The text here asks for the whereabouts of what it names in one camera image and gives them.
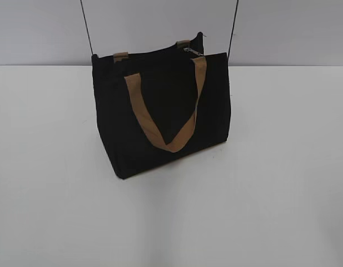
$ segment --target white backdrop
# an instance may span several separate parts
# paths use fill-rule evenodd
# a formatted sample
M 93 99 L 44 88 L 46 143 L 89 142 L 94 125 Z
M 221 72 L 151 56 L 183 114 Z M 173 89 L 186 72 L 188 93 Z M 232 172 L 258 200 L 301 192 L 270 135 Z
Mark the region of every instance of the white backdrop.
M 0 67 L 0 267 L 343 267 L 343 67 L 230 67 L 225 144 L 119 180 L 91 67 Z

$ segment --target tan handle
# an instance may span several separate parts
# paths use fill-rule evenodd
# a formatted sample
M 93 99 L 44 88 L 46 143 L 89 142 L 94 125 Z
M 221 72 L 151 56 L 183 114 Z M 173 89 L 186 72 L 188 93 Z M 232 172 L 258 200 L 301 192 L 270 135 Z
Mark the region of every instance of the tan handle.
M 196 118 L 197 118 L 197 105 L 200 99 L 203 84 L 205 83 L 207 62 L 205 57 L 197 57 L 192 59 L 195 63 L 195 78 L 197 85 L 197 100 L 195 104 L 195 111 L 180 129 L 174 139 L 169 143 L 165 144 L 162 135 L 151 118 L 147 107 L 145 106 L 142 91 L 141 91 L 141 76 L 139 73 L 129 75 L 125 77 L 129 96 L 131 99 L 131 105 L 134 114 L 140 126 L 143 129 L 144 134 L 148 138 L 151 144 L 159 149 L 163 149 L 170 152 L 177 152 L 182 149 L 195 131 Z

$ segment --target bag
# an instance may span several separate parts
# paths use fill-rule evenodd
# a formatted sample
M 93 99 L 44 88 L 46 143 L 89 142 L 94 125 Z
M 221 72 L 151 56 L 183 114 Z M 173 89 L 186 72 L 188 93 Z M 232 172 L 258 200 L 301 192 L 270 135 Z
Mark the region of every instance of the bag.
M 92 55 L 97 127 L 126 179 L 228 137 L 227 54 L 203 55 L 202 33 L 149 53 Z

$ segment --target black shoulder strap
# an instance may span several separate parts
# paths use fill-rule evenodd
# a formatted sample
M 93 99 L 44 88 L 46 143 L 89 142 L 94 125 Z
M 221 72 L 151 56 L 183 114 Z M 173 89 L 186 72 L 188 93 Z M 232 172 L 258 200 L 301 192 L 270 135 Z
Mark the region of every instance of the black shoulder strap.
M 237 17 L 237 11 L 238 11 L 238 4 L 239 0 L 237 0 L 236 3 L 236 10 L 234 11 L 234 17 L 233 17 L 233 25 L 232 25 L 232 33 L 231 33 L 231 40 L 229 41 L 229 48 L 228 48 L 228 63 L 229 63 L 229 56 L 231 54 L 231 46 L 232 46 L 232 40 L 233 40 L 233 33 L 234 33 L 234 25 L 236 24 L 236 17 Z
M 83 19 L 84 19 L 84 25 L 86 26 L 86 32 L 87 32 L 87 36 L 88 36 L 88 42 L 90 43 L 91 54 L 93 55 L 92 45 L 91 45 L 91 39 L 90 39 L 90 34 L 88 33 L 87 22 L 86 22 L 86 16 L 84 15 L 82 0 L 80 0 L 80 3 L 81 3 L 81 8 L 82 8 L 82 14 L 83 14 Z

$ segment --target zipper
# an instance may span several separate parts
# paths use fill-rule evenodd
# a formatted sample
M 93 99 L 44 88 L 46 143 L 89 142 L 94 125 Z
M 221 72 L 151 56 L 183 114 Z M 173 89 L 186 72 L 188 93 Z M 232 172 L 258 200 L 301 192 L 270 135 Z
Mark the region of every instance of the zipper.
M 191 49 L 191 48 L 189 48 L 189 47 L 186 47 L 186 48 L 184 48 L 183 49 L 185 52 L 192 52 L 192 53 L 194 53 L 195 55 L 198 55 L 198 56 L 204 56 L 203 54 L 201 54 L 201 53 L 199 53 L 199 52 L 197 52 L 197 51 L 195 51 L 195 50 L 193 50 L 193 49 Z

